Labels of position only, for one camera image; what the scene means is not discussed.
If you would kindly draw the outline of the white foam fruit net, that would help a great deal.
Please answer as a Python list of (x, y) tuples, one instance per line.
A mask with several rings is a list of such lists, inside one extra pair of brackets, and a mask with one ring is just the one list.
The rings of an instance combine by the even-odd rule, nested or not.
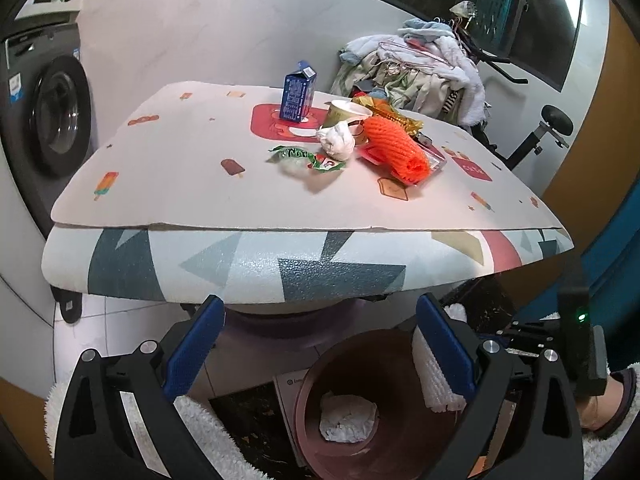
[(461, 412), (466, 402), (454, 393), (419, 327), (412, 335), (412, 359), (425, 406), (434, 413)]

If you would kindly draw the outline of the red plastic blister package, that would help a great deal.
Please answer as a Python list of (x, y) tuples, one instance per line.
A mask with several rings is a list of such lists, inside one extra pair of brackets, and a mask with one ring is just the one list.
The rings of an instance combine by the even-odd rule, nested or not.
[(430, 168), (430, 173), (421, 180), (407, 180), (401, 177), (395, 169), (390, 166), (388, 162), (384, 159), (384, 157), (380, 154), (380, 152), (376, 148), (371, 148), (369, 144), (363, 144), (356, 148), (356, 154), (370, 162), (374, 166), (379, 166), (383, 168), (392, 178), (401, 182), (404, 185), (408, 186), (422, 186), (424, 183), (435, 177), (436, 174), (442, 170), (442, 167), (446, 165), (446, 159), (438, 156), (432, 151), (428, 150), (425, 146), (419, 144), (420, 151), (425, 156), (426, 161), (428, 162), (428, 168)]

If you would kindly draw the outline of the orange foam fruit net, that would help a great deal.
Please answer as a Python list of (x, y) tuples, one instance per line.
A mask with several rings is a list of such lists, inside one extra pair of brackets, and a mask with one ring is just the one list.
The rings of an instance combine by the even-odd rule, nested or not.
[(432, 172), (428, 159), (398, 122), (371, 116), (362, 122), (364, 136), (375, 153), (401, 180), (418, 184)]

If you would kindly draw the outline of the green candy wrapper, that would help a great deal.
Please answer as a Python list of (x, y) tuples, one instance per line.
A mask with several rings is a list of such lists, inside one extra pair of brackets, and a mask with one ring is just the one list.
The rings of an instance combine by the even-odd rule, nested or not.
[(340, 162), (329, 156), (313, 153), (298, 146), (277, 145), (269, 153), (270, 159), (274, 162), (283, 162), (285, 159), (299, 160), (303, 168), (320, 172), (320, 174), (340, 171), (346, 166), (346, 162)]

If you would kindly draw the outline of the white tissue ball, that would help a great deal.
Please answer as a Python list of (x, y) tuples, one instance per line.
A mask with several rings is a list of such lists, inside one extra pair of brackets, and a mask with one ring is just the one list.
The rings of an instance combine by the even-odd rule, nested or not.
[(322, 150), (339, 162), (346, 162), (355, 151), (356, 140), (349, 129), (347, 120), (338, 122), (332, 127), (320, 128), (316, 137)]

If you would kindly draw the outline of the blue milk carton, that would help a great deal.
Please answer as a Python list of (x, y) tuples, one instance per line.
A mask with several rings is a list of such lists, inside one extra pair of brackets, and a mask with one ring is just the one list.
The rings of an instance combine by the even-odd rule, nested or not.
[(296, 70), (284, 78), (279, 116), (286, 122), (302, 122), (307, 117), (314, 98), (317, 72), (306, 61), (299, 61)]

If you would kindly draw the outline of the person's foot in slipper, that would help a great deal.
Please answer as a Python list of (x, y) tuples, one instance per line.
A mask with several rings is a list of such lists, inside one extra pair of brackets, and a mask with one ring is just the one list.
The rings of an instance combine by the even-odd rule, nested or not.
[(601, 440), (611, 437), (631, 413), (636, 393), (637, 374), (633, 367), (612, 373), (602, 396), (576, 400), (582, 431), (593, 432)]

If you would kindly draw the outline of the white fluffy rug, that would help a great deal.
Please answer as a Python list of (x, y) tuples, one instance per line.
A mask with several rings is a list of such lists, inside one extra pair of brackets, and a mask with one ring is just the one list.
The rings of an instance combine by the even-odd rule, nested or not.
[[(58, 434), (58, 422), (60, 421), (62, 408), (68, 388), (68, 382), (55, 384), (44, 404), (44, 432), (51, 458), (55, 456), (55, 442)], [(132, 393), (122, 393), (122, 402), (131, 422), (131, 429), (137, 442), (142, 445), (141, 454), (145, 460), (150, 459), (149, 465), (160, 472), (163, 466), (160, 464), (160, 456), (152, 450), (151, 438), (145, 434), (144, 423), (134, 402)], [(218, 417), (204, 405), (191, 399), (190, 396), (178, 396), (174, 401), (184, 426), (189, 430), (191, 437), (198, 444), (203, 454), (207, 457), (218, 474), (224, 479), (269, 479), (268, 474), (251, 465), (241, 453), (239, 447), (233, 442), (232, 437), (224, 429), (224, 425)]]

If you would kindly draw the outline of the crumpled white paper in bin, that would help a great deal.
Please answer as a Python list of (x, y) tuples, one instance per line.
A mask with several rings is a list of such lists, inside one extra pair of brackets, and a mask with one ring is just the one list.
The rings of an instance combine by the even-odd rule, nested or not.
[(320, 401), (319, 431), (328, 442), (357, 444), (373, 432), (378, 406), (361, 396), (326, 393)]

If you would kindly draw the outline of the geometric-print foam mat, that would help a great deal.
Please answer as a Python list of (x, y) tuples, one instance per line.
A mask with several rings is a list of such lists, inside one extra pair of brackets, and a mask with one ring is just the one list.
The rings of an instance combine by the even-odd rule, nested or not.
[(371, 297), (501, 273), (573, 249), (564, 229), (216, 231), (57, 226), (41, 270), (70, 292), (198, 304)]

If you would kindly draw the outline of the black exercise bike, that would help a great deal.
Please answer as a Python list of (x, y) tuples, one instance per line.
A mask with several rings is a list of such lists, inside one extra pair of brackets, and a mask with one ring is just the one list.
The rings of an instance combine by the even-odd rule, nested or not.
[[(555, 144), (564, 150), (570, 149), (567, 139), (574, 132), (572, 120), (559, 107), (544, 104), (541, 107), (538, 124), (524, 136), (522, 118), (526, 117), (527, 91), (518, 90), (529, 84), (527, 78), (513, 77), (502, 66), (511, 65), (510, 58), (493, 55), (483, 50), (468, 31), (477, 7), (472, 1), (462, 0), (450, 9), (450, 22), (454, 36), (461, 44), (461, 49), (477, 68), (484, 66), (489, 72), (485, 74), (484, 85), (488, 98), (494, 98), (495, 108), (489, 102), (485, 103), (485, 117), (480, 123), (471, 128), (474, 138), (483, 144), (492, 154), (501, 160), (504, 166), (513, 171), (529, 154), (540, 155), (544, 147), (541, 145), (545, 136), (551, 136)], [(491, 118), (494, 124), (490, 127), (493, 133), (498, 133), (501, 140), (509, 139), (509, 143), (523, 137), (509, 156), (499, 151), (497, 144), (492, 143), (487, 134)]]

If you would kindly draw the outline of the black front-load washing machine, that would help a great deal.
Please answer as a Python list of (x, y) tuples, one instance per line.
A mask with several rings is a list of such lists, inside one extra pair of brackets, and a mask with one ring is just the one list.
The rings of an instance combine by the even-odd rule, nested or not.
[(93, 153), (91, 126), (76, 24), (35, 28), (2, 41), (2, 148), (43, 235), (52, 229), (58, 196)]

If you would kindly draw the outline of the gold foil wrapper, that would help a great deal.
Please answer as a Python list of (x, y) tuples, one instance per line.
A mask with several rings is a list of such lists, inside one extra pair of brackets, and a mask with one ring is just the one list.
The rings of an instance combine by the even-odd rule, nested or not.
[(399, 110), (393, 108), (390, 103), (384, 99), (358, 94), (358, 96), (352, 96), (352, 102), (367, 108), (374, 116), (381, 116), (392, 122), (397, 122), (412, 138), (415, 138), (422, 129), (423, 122), (401, 114)]

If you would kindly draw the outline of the pile of clothes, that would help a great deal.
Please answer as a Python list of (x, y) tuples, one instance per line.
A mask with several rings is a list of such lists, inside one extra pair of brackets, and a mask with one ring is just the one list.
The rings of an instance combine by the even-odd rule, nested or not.
[(333, 94), (348, 96), (368, 80), (398, 110), (442, 119), (447, 100), (454, 98), (454, 124), (471, 128), (487, 119), (480, 72), (446, 23), (410, 18), (394, 34), (349, 41), (338, 58)]

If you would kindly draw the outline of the yellow paper cup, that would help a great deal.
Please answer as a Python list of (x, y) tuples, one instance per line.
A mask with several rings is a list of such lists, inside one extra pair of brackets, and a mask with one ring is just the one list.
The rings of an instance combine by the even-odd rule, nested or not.
[(326, 117), (322, 122), (322, 129), (332, 128), (339, 122), (347, 122), (349, 125), (363, 122), (372, 116), (372, 112), (365, 106), (345, 100), (332, 100)]

